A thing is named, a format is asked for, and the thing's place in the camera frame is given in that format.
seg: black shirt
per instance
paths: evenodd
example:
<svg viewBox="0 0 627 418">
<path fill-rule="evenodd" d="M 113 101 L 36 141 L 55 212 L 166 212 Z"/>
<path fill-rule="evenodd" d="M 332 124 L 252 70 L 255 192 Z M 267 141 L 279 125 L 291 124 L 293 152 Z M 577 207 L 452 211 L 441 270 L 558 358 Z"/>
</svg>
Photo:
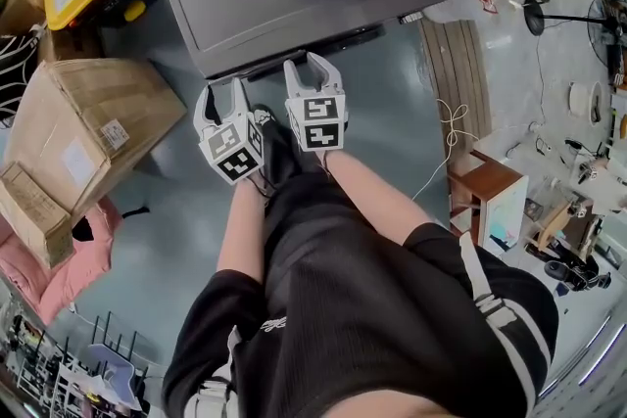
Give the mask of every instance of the black shirt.
<svg viewBox="0 0 627 418">
<path fill-rule="evenodd" d="M 164 381 L 171 418 L 226 362 L 234 325 L 244 340 L 234 351 L 244 417 L 318 417 L 381 389 L 426 397 L 457 416 L 525 415 L 523 390 L 473 302 L 458 239 L 447 230 L 421 225 L 398 246 L 325 175 L 309 175 L 274 198 L 266 233 L 264 286 L 224 270 L 192 306 Z M 552 295 L 477 251 L 493 293 L 529 312 L 553 356 Z M 521 343 L 532 346 L 527 335 Z M 525 353 L 538 393 L 548 367 L 539 352 Z"/>
</svg>

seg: pink cloth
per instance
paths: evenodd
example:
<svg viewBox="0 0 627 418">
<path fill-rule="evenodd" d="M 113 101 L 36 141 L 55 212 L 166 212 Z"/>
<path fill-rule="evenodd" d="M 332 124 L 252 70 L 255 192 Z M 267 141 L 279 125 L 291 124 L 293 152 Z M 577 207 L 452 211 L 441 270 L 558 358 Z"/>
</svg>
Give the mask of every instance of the pink cloth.
<svg viewBox="0 0 627 418">
<path fill-rule="evenodd" d="M 121 223 L 121 216 L 105 197 L 85 217 L 94 240 L 79 242 L 73 239 L 72 255 L 48 270 L 0 216 L 0 270 L 46 325 L 80 292 L 111 269 L 114 232 Z"/>
</svg>

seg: white container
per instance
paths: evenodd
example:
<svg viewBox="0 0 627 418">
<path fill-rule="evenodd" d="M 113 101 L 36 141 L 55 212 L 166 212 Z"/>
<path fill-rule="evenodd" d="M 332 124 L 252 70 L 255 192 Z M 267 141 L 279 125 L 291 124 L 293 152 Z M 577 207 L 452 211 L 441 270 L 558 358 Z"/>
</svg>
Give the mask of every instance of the white container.
<svg viewBox="0 0 627 418">
<path fill-rule="evenodd" d="M 568 107 L 574 116 L 586 118 L 591 125 L 597 125 L 593 121 L 593 106 L 599 101 L 599 115 L 601 115 L 601 83 L 600 82 L 571 82 L 570 94 L 568 96 Z"/>
</svg>

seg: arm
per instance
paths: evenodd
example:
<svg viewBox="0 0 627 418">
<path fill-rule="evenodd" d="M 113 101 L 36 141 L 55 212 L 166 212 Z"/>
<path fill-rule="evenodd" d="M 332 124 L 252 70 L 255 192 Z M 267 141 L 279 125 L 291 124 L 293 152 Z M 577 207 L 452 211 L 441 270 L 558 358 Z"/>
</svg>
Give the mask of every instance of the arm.
<svg viewBox="0 0 627 418">
<path fill-rule="evenodd" d="M 416 227 L 431 221 L 409 197 L 349 154 L 327 152 L 326 167 L 365 219 L 391 241 L 402 245 Z"/>
<path fill-rule="evenodd" d="M 231 202 L 217 271 L 237 270 L 263 283 L 264 213 L 264 197 L 253 181 L 240 181 Z"/>
</svg>

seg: person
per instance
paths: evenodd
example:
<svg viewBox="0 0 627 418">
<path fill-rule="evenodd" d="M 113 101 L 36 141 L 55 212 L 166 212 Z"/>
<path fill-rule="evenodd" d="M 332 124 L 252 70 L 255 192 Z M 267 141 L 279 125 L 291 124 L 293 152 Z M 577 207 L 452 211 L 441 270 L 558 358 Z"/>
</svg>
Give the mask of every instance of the person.
<svg viewBox="0 0 627 418">
<path fill-rule="evenodd" d="M 164 379 L 167 415 L 528 415 L 555 353 L 545 286 L 349 154 L 297 154 L 269 109 L 255 118 L 264 175 L 235 187 Z"/>
</svg>

